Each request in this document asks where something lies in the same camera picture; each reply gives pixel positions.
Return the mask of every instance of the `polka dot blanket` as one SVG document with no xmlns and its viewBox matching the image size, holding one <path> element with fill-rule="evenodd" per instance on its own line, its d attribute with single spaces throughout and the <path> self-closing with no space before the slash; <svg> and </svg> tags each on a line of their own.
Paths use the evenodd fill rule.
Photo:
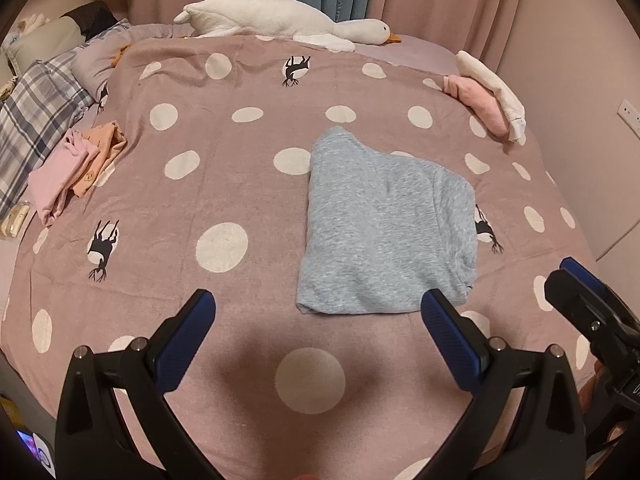
<svg viewBox="0 0 640 480">
<path fill-rule="evenodd" d="M 594 261 L 533 134 L 492 139 L 442 76 L 268 39 L 146 40 L 114 71 L 97 124 L 118 121 L 126 150 L 50 229 L 30 226 L 2 323 L 43 406 L 56 413 L 75 347 L 124 348 L 206 288 L 216 322 L 166 398 L 226 478 L 412 478 L 469 401 L 420 314 L 295 305 L 309 150 L 335 124 L 472 184 L 478 278 L 458 311 L 516 348 L 562 345 L 583 380 L 588 345 L 543 285 L 565 256 Z"/>
</svg>

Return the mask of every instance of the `metal screw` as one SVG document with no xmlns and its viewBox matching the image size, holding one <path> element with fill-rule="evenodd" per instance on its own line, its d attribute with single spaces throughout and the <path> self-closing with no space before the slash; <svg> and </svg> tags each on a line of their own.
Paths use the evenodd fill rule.
<svg viewBox="0 0 640 480">
<path fill-rule="evenodd" d="M 492 337 L 489 339 L 489 346 L 499 352 L 507 348 L 507 342 L 501 337 Z"/>
<path fill-rule="evenodd" d="M 553 344 L 549 347 L 549 351 L 553 357 L 562 357 L 564 355 L 564 350 L 560 345 Z"/>
<path fill-rule="evenodd" d="M 146 343 L 147 341 L 144 337 L 137 337 L 131 342 L 129 347 L 136 352 L 140 352 L 146 346 Z"/>
<path fill-rule="evenodd" d="M 84 346 L 84 345 L 79 346 L 78 348 L 76 348 L 74 350 L 74 357 L 76 359 L 82 359 L 83 357 L 85 357 L 87 355 L 88 352 L 89 352 L 89 349 L 86 346 Z"/>
</svg>

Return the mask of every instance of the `orange beak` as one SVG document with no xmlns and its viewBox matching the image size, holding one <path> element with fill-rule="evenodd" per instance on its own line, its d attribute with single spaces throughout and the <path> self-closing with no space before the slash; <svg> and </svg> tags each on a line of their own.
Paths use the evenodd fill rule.
<svg viewBox="0 0 640 480">
<path fill-rule="evenodd" d="M 401 43 L 402 42 L 402 38 L 400 36 L 398 36 L 397 34 L 391 33 L 389 35 L 389 39 L 385 41 L 385 43 L 383 44 L 387 44 L 387 43 Z"/>
</svg>

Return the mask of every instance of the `plastic package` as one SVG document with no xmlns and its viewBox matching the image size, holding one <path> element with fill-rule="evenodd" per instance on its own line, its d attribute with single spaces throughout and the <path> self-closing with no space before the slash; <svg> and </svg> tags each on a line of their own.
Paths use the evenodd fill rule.
<svg viewBox="0 0 640 480">
<path fill-rule="evenodd" d="M 7 216 L 0 222 L 0 237 L 17 238 L 31 207 L 29 202 L 18 202 L 9 209 Z"/>
</svg>

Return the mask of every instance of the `blue gripper pad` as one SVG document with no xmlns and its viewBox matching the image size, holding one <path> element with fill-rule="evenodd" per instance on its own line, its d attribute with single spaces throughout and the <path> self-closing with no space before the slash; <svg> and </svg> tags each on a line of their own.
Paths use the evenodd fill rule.
<svg viewBox="0 0 640 480">
<path fill-rule="evenodd" d="M 456 384 L 475 395 L 489 365 L 486 338 L 473 321 L 457 313 L 437 288 L 424 293 L 420 310 Z"/>
<path fill-rule="evenodd" d="M 164 320 L 151 338 L 148 356 L 158 393 L 177 389 L 215 319 L 213 294 L 198 290 L 176 316 Z"/>
<path fill-rule="evenodd" d="M 606 299 L 606 285 L 602 283 L 598 278 L 596 278 L 593 274 L 591 274 L 587 269 L 581 266 L 581 264 L 579 264 L 573 258 L 568 257 L 562 260 L 562 262 L 560 263 L 560 268 L 568 270 L 584 285 L 589 287 L 593 291 L 593 293 L 599 296 L 602 300 Z"/>
</svg>

